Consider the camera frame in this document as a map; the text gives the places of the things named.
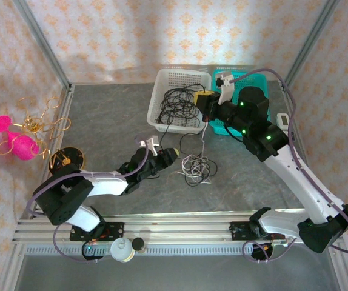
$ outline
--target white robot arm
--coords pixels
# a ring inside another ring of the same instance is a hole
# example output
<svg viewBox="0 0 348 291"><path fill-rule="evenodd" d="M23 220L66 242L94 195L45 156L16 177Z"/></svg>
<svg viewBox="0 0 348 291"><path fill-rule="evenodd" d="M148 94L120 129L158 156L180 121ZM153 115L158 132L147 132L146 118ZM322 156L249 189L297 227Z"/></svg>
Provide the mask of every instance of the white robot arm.
<svg viewBox="0 0 348 291"><path fill-rule="evenodd" d="M111 172L111 174L121 176L121 174L116 171ZM119 196L124 193L128 186L125 178L87 178L87 180L93 185L93 189L87 197L98 195ZM100 223L100 217L91 208L81 205L66 223L80 227L86 232L90 232Z"/></svg>
<svg viewBox="0 0 348 291"><path fill-rule="evenodd" d="M196 106L203 121L219 119L230 135L228 127L241 132L247 150L272 169L305 208L303 213L296 214L264 207L250 218L252 232L259 238L265 233L301 238L314 252L323 252L348 229L348 204L321 183L289 144L286 134L267 120L269 100L261 89L244 87L239 93L240 105L230 102L232 90L227 88L233 87L233 81L228 73L217 80L224 96L218 92L198 92Z"/></svg>

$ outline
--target yellow component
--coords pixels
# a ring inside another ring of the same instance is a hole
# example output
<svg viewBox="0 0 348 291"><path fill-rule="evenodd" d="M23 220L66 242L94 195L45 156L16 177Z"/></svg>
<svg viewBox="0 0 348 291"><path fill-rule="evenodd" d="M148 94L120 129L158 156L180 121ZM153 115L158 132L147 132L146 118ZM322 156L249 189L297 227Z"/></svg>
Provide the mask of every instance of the yellow component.
<svg viewBox="0 0 348 291"><path fill-rule="evenodd" d="M197 99L198 99L198 95L211 95L213 94L214 91L198 91L196 93L194 93L194 104L197 104Z"/></svg>

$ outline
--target gold wire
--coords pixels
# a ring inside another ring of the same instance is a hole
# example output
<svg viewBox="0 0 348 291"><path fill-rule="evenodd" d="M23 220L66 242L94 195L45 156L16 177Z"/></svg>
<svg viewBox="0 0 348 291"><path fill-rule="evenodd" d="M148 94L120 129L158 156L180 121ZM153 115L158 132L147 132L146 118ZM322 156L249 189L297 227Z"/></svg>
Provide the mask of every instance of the gold wire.
<svg viewBox="0 0 348 291"><path fill-rule="evenodd" d="M29 106L31 106L31 105L33 105L35 103L35 100L34 100L33 97L23 97L23 98L19 99L18 102L17 102L18 108L25 110L26 117L23 119L23 124L13 123L13 125L21 127L23 133L21 135L16 136L15 138L12 139L11 149L7 153L1 153L0 152L0 155L7 155L8 153L10 153L13 150L13 148L14 148L14 141L18 137L26 134L26 135L32 135L34 137L33 138L34 142L40 148L40 152L38 152L38 153L34 153L33 152L33 149L35 148L34 145L30 148L30 153L33 156L42 155L42 158L46 159L47 154L49 154L49 156L51 157L52 154L50 152L50 149L49 149L47 143L43 139L38 137L38 133L40 133L40 132L42 132L42 133L50 132L50 140L56 139L57 137L59 137L61 135L61 132L69 129L69 127L72 124L72 121L69 118L66 118L66 117L59 118L55 122L51 122L51 123L45 123L42 120L44 115L45 115L45 113L49 109L55 109L55 108L58 108L61 105L61 103L62 103L61 98L52 97L49 100L47 100L46 101L46 109L42 112L42 115L41 115L40 118L39 117L32 117L32 116L30 116L30 114L28 112L28 108L24 105L24 101L25 100L29 101L29 104L28 104ZM66 120L65 126L63 128L58 127L59 124L61 123L61 121L63 121L63 120ZM53 134L54 134L55 130L59 131L59 135L53 137ZM5 144L6 142L8 142L8 141L1 142L0 146L2 146L2 144Z"/></svg>
<svg viewBox="0 0 348 291"><path fill-rule="evenodd" d="M15 137L11 140L11 148L10 148L10 150L9 150L8 152L6 152L6 153L0 153L0 155L1 155L1 156L5 156L5 155L8 155L10 152L12 152L12 150L14 149L14 142L15 142L18 138L20 138L21 136L23 136L23 135L24 135L24 133L21 133L20 135L15 136ZM2 144L5 144L5 143L8 143L8 140L2 141L2 142L0 143L0 146L2 146Z"/></svg>

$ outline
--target gold wire sculpture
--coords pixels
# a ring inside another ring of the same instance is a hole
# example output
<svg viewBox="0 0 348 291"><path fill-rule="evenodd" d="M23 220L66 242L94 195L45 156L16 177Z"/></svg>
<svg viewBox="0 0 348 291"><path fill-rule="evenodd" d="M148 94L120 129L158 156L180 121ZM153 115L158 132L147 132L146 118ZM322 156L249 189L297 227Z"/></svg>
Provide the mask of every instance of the gold wire sculpture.
<svg viewBox="0 0 348 291"><path fill-rule="evenodd" d="M32 97L23 97L17 102L17 106L20 109L25 110L25 117L23 119L22 124L18 123L12 123L12 125L15 125L17 127L20 127L22 130L22 133L19 135L16 135L13 139L10 141L6 140L0 143L0 147L7 143L11 143L11 148L5 152L2 153L0 149L0 155L6 155L10 152L12 152L14 148L14 142L24 136L29 136L36 145L39 147L39 151L35 153L33 149L35 148L35 144L33 144L30 148L30 153L33 156L42 156L43 159L46 159L47 155L51 157L52 154L50 152L50 149L47 145L47 143L44 141L46 134L49 134L49 141L52 141L59 137L61 133L67 129L72 124L72 121L70 118L62 117L57 119L55 122L46 123L44 121L44 116L46 112L50 109L57 109L61 105L61 99L57 97L52 97L49 100L46 101L46 109L42 112L41 117L35 117L32 116L29 112L29 109L27 105L25 105L25 102L28 101L28 106L33 106L35 104L35 100Z"/></svg>

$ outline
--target floral wall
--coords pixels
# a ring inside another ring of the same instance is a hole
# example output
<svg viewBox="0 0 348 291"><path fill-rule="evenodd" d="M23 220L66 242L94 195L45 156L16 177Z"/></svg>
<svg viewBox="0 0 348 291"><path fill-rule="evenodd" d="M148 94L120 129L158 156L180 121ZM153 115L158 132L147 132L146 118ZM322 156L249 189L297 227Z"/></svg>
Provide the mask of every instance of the floral wall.
<svg viewBox="0 0 348 291"><path fill-rule="evenodd" d="M59 97L61 89L13 2L0 0L0 115L22 123L25 110L17 105L20 98L33 98L28 109L37 116L45 109L46 100ZM45 119L52 120L53 115L50 111ZM40 182L42 163L40 157L23 162L12 155L0 156L0 274L16 223Z"/></svg>
<svg viewBox="0 0 348 291"><path fill-rule="evenodd" d="M286 76L325 2L28 0L74 83L153 82L161 64L250 64Z"/></svg>
<svg viewBox="0 0 348 291"><path fill-rule="evenodd" d="M348 202L348 1L340 1L293 85L309 165ZM348 246L348 232L344 236Z"/></svg>

